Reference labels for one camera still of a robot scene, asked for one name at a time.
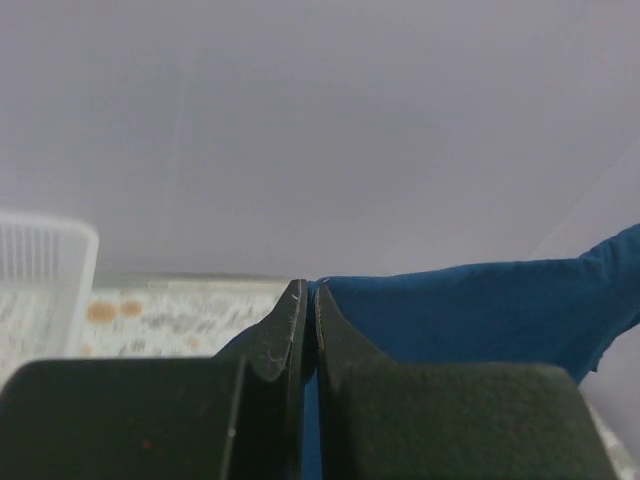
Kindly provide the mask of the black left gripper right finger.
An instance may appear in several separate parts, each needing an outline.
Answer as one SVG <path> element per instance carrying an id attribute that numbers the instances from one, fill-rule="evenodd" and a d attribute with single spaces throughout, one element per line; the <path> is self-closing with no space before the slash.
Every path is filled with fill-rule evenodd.
<path id="1" fill-rule="evenodd" d="M 315 300 L 326 479 L 612 479 L 577 385 L 542 364 L 406 364 Z"/>

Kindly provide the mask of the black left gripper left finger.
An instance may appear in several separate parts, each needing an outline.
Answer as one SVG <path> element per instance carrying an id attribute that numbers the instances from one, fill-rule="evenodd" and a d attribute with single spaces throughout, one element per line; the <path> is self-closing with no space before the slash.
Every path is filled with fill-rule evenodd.
<path id="1" fill-rule="evenodd" d="M 297 479 L 308 287 L 208 358 L 45 360 L 1 392 L 5 479 Z"/>

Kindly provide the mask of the blue printed t-shirt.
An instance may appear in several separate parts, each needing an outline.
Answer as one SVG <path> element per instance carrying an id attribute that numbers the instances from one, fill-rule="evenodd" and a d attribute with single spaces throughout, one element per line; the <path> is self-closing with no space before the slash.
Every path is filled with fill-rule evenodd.
<path id="1" fill-rule="evenodd" d="M 569 259 L 464 265 L 390 277 L 328 277 L 308 287 L 301 475 L 322 475 L 315 300 L 406 364 L 551 365 L 577 385 L 639 321 L 639 230 Z"/>

